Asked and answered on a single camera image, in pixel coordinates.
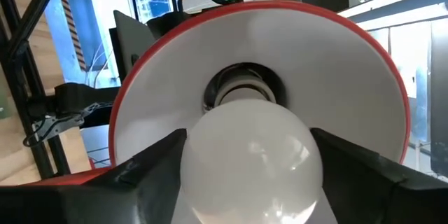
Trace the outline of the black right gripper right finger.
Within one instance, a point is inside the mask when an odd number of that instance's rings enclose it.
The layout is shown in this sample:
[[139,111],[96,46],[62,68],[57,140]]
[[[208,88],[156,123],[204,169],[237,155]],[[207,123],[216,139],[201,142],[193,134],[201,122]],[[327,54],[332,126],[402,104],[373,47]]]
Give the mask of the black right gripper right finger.
[[310,132],[339,224],[448,224],[448,183],[323,129]]

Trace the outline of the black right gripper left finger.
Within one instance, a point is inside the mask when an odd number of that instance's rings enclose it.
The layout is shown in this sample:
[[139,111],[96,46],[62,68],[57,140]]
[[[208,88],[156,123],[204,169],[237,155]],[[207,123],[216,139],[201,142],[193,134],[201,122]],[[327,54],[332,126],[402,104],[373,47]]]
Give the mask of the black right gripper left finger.
[[0,186],[0,224],[171,224],[185,129],[112,168]]

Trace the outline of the white round lightbulb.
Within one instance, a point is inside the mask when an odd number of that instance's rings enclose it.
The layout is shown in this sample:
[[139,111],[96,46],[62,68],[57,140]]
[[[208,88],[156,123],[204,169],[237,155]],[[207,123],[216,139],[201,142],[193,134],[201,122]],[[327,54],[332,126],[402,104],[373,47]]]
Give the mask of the white round lightbulb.
[[305,224],[322,184],[309,128],[272,102],[242,99],[212,109],[183,147],[181,189],[201,224]]

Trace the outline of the red desk lamp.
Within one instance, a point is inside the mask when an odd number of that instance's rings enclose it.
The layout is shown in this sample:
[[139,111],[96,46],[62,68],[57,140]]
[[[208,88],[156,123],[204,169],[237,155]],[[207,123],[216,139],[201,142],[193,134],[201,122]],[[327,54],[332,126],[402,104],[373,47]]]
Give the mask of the red desk lamp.
[[[189,19],[136,62],[112,110],[113,167],[174,130],[188,138],[204,114],[242,99],[280,105],[309,130],[397,163],[410,135],[403,80],[368,33],[305,3],[252,1]],[[181,162],[171,224],[201,224],[182,193]]]

